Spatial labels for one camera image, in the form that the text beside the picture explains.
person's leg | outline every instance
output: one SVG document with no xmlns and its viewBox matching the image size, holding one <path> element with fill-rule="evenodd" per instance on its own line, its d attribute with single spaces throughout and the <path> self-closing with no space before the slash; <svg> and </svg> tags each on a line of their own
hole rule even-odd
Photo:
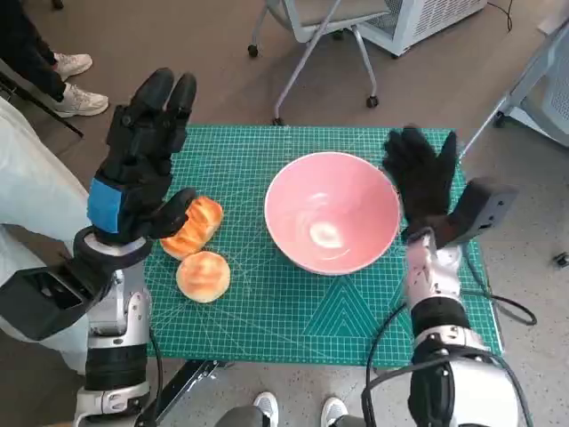
<svg viewBox="0 0 569 427">
<path fill-rule="evenodd" d="M 215 427 L 277 427 L 278 405 L 275 395 L 265 391 L 252 405 L 234 407 L 229 410 Z"/>
<path fill-rule="evenodd" d="M 29 35 L 29 38 L 30 40 L 33 41 L 37 49 L 37 52 L 40 54 L 42 58 L 45 59 L 45 62 L 47 62 L 51 67 L 54 67 L 57 64 L 57 60 L 55 59 L 55 53 L 53 53 L 50 46 L 39 35 L 36 26 L 31 20 L 29 20 L 24 10 L 22 8 L 20 8 L 20 10 L 21 10 L 20 19 L 21 19 L 22 30 Z"/>
<path fill-rule="evenodd" d="M 322 408 L 320 427 L 365 427 L 362 418 L 348 415 L 344 402 L 338 398 L 329 398 Z"/>
<path fill-rule="evenodd" d="M 3 0 L 2 6 L 0 59 L 40 91 L 51 96 L 55 100 L 53 109 L 61 117 L 94 116 L 107 109 L 106 96 L 88 93 L 63 82 L 62 75 L 68 77 L 78 74 L 91 66 L 89 55 L 77 55 L 78 58 L 75 58 L 88 57 L 86 68 L 84 61 L 67 61 L 66 68 L 59 70 L 56 54 L 37 33 L 36 27 L 24 13 L 20 0 Z"/>
<path fill-rule="evenodd" d="M 55 58 L 51 58 L 50 63 L 38 51 L 36 38 L 39 35 L 24 13 L 20 0 L 3 0 L 2 7 L 0 58 L 43 93 L 56 101 L 62 101 L 65 84 L 53 69 Z"/>
</svg>

white sneaker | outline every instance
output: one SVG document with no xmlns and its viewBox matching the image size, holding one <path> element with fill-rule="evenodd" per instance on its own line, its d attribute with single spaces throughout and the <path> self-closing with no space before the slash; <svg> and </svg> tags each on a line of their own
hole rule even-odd
<svg viewBox="0 0 569 427">
<path fill-rule="evenodd" d="M 86 92 L 75 85 L 65 83 L 62 102 L 54 102 L 53 110 L 59 117 L 95 116 L 108 107 L 105 95 Z"/>
<path fill-rule="evenodd" d="M 320 416 L 320 427 L 329 427 L 341 416 L 347 415 L 348 409 L 344 402 L 338 398 L 329 398 L 322 408 Z"/>
<path fill-rule="evenodd" d="M 91 56 L 84 53 L 79 55 L 54 53 L 53 56 L 55 56 L 55 60 L 57 61 L 55 71 L 61 76 L 61 80 L 64 82 L 68 77 L 84 73 L 92 65 Z"/>
<path fill-rule="evenodd" d="M 278 404 L 273 393 L 268 391 L 261 393 L 254 400 L 253 404 L 263 411 L 263 414 L 270 420 L 270 427 L 278 426 Z"/>
</svg>

table leg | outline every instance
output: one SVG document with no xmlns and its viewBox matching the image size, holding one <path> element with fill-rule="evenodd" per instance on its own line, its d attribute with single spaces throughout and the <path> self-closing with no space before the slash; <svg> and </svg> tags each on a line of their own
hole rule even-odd
<svg viewBox="0 0 569 427">
<path fill-rule="evenodd" d="M 162 389 L 162 397 L 160 406 L 158 407 L 156 425 L 159 425 L 164 417 L 176 405 L 178 400 L 184 393 L 190 391 L 196 383 L 209 376 L 216 367 L 222 367 L 223 364 L 217 360 L 187 360 L 186 363 L 178 370 L 176 375 Z M 136 425 L 150 426 L 154 421 L 154 407 L 156 401 L 153 400 L 150 405 L 140 414 Z"/>
<path fill-rule="evenodd" d="M 30 92 L 28 92 L 26 89 L 24 89 L 23 87 L 18 85 L 16 82 L 14 82 L 11 78 L 9 78 L 7 75 L 5 75 L 3 73 L 0 73 L 0 86 L 2 86 L 8 93 L 15 93 L 20 98 L 22 98 L 24 101 L 32 102 L 38 108 L 42 109 L 47 114 L 52 116 L 55 120 L 60 122 L 62 125 L 66 126 L 68 129 L 75 132 L 77 135 L 79 135 L 79 137 L 83 138 L 83 136 L 84 136 L 83 132 L 81 132 L 79 129 L 74 127 L 67 120 L 64 120 L 63 118 L 59 117 L 57 114 L 55 114 L 55 111 L 53 111 L 52 109 L 47 107 L 38 98 L 36 98 L 34 95 L 32 95 Z"/>
</svg>

white pants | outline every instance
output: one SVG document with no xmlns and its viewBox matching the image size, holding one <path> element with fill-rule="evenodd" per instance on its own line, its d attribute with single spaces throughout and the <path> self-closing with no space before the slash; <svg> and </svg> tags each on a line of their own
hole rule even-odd
<svg viewBox="0 0 569 427">
<path fill-rule="evenodd" d="M 43 266 L 2 224 L 60 240 L 71 251 L 75 234 L 91 225 L 86 210 L 87 192 L 81 183 L 42 144 L 26 118 L 0 97 L 0 286 L 17 270 Z M 40 344 L 60 351 L 69 367 L 84 373 L 88 326 L 83 316 Z M 3 318 L 0 328 L 30 341 Z"/>
</svg>

green cutting mat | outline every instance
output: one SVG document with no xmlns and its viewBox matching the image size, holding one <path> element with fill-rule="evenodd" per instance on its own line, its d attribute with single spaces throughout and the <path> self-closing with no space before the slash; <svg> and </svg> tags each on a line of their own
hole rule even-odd
<svg viewBox="0 0 569 427">
<path fill-rule="evenodd" d="M 337 278 L 294 266 L 272 242 L 263 218 L 265 191 L 295 158 L 344 151 L 380 165 L 389 129 L 258 126 L 190 126 L 173 156 L 169 196 L 187 186 L 218 200 L 221 228 L 207 249 L 231 267 L 229 290 L 211 304 L 185 298 L 175 283 L 178 262 L 154 245 L 146 278 L 152 323 L 166 357 L 364 365 L 378 323 L 401 301 L 405 249 L 398 239 L 372 266 Z M 448 130 L 425 131 L 439 149 Z M 453 183 L 453 202 L 464 187 Z M 480 252 L 471 243 L 480 269 Z M 476 289 L 463 266 L 462 285 Z M 465 297 L 469 318 L 494 351 L 501 351 L 493 310 L 481 297 Z M 413 334 L 407 313 L 389 328 L 377 366 L 406 365 Z"/>
</svg>

